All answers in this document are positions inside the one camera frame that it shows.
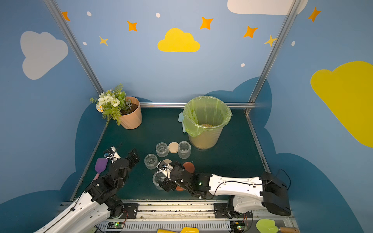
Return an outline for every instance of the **jar lid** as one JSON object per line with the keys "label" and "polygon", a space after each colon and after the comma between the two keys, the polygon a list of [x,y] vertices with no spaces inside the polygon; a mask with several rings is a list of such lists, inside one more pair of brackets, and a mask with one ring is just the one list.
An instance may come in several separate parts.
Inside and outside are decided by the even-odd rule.
{"label": "jar lid", "polygon": [[176,154],[178,152],[179,144],[177,142],[171,142],[168,145],[168,151],[170,151],[173,154]]}

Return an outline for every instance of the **trash can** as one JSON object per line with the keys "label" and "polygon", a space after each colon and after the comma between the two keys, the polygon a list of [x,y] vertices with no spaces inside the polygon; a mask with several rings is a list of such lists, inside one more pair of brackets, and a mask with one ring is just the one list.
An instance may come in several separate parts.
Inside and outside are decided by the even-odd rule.
{"label": "trash can", "polygon": [[223,127],[231,120],[232,112],[218,98],[199,96],[185,105],[183,115],[191,144],[198,149],[209,149],[217,143]]}

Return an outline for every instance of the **green spatula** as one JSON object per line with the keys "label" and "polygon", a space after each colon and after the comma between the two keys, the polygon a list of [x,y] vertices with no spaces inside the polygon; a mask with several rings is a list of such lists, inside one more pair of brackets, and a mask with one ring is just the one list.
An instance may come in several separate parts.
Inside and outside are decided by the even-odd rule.
{"label": "green spatula", "polygon": [[256,227],[260,233],[299,233],[296,228],[276,227],[275,221],[269,219],[261,219],[257,222]]}

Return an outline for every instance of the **yellow cloud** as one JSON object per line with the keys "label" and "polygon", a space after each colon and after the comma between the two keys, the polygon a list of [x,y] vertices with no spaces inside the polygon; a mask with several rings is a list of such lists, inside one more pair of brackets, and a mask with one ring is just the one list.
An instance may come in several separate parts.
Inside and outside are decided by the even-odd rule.
{"label": "yellow cloud", "polygon": [[334,71],[319,70],[311,86],[361,144],[373,147],[373,66],[349,62]]}
{"label": "yellow cloud", "polygon": [[164,40],[158,42],[158,49],[163,52],[196,52],[200,44],[194,40],[192,34],[183,32],[179,28],[171,28]]}

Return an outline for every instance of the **metal frame pole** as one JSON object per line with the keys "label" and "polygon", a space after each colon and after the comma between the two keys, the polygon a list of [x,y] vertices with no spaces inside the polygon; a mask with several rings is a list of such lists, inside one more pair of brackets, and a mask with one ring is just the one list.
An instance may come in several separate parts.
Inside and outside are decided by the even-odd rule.
{"label": "metal frame pole", "polygon": [[50,13],[52,14],[54,20],[56,21],[57,25],[60,27],[63,35],[66,37],[67,41],[69,42],[72,50],[74,51],[75,55],[77,56],[79,62],[83,66],[83,69],[88,75],[88,78],[91,80],[93,86],[95,87],[98,93],[104,91],[102,88],[99,80],[96,77],[96,74],[93,72],[92,67],[88,63],[87,58],[85,57],[82,49],[79,46],[78,41],[76,40],[74,34],[72,33],[69,25],[67,24],[66,20],[63,18],[61,14],[61,10],[58,7],[55,0],[44,0],[44,3],[47,5]]}
{"label": "metal frame pole", "polygon": [[[281,26],[280,32],[277,36],[277,40],[275,41],[275,45],[272,47],[272,50],[268,56],[268,59],[266,61],[266,64],[264,65],[264,69],[262,70],[259,79],[254,87],[253,92],[251,93],[249,103],[254,103],[256,98],[258,97],[258,94],[272,68],[273,63],[276,60],[276,57],[281,49],[281,46],[283,42],[285,41],[285,38],[290,31],[291,26],[293,25],[294,19],[297,16],[297,10],[299,7],[300,2],[302,0],[294,0],[288,14],[286,15],[286,18]],[[250,112],[250,108],[245,109],[245,113],[248,114]]]}

